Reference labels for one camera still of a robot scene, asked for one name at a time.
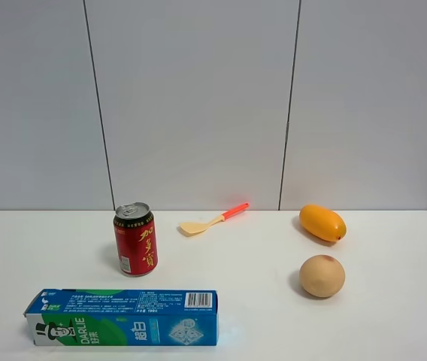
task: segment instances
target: red can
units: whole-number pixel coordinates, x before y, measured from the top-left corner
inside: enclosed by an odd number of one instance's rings
[[[155,224],[150,207],[136,202],[121,205],[114,218],[120,269],[130,276],[143,276],[157,265]]]

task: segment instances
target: table surface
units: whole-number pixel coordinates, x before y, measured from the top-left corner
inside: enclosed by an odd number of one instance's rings
[[[341,211],[331,247],[297,211],[249,211],[186,238],[179,222],[217,212],[158,211],[159,265],[118,267],[113,211],[0,211],[0,359],[426,360],[427,211]],[[309,257],[346,271],[342,291],[313,299],[298,285]],[[23,311],[43,288],[215,289],[216,347],[36,347]]]

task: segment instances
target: barcode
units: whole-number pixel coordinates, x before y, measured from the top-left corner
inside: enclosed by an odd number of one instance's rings
[[[212,293],[185,294],[185,308],[212,308]]]
[[[130,269],[130,259],[128,257],[120,256],[120,268],[128,273],[132,271]]]

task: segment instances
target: mango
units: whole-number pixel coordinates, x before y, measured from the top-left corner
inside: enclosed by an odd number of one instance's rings
[[[305,205],[298,218],[309,233],[327,242],[340,241],[347,232],[341,216],[320,205]]]

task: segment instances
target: darlie toothpaste box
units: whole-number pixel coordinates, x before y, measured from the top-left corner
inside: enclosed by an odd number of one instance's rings
[[[38,346],[213,346],[217,292],[43,290],[25,311]]]

